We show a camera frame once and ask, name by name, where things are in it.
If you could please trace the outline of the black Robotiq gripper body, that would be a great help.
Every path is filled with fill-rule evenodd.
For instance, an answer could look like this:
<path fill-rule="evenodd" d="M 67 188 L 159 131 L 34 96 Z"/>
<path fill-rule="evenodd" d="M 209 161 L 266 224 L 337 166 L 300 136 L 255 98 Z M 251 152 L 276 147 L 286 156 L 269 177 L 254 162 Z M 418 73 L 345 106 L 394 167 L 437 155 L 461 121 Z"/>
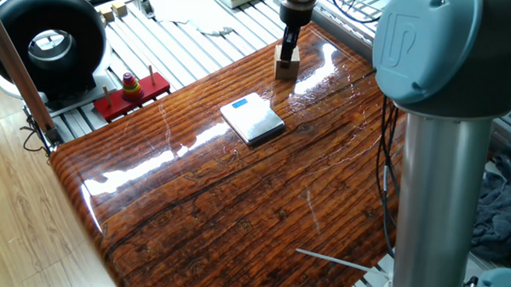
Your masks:
<path fill-rule="evenodd" d="M 316 2 L 295 3 L 280 0 L 279 18 L 289 28 L 304 26 L 311 21 L 315 5 Z"/>

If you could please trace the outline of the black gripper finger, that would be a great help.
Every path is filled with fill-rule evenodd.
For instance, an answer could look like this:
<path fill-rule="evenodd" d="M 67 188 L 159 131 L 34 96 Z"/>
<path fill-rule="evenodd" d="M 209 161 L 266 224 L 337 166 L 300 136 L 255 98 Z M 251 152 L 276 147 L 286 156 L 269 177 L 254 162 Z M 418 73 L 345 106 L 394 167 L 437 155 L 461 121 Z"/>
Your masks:
<path fill-rule="evenodd" d="M 299 26 L 287 26 L 285 28 L 282 47 L 280 51 L 280 66 L 283 69 L 290 67 L 290 61 L 292 59 L 293 50 L 297 45 L 298 35 L 300 34 Z"/>

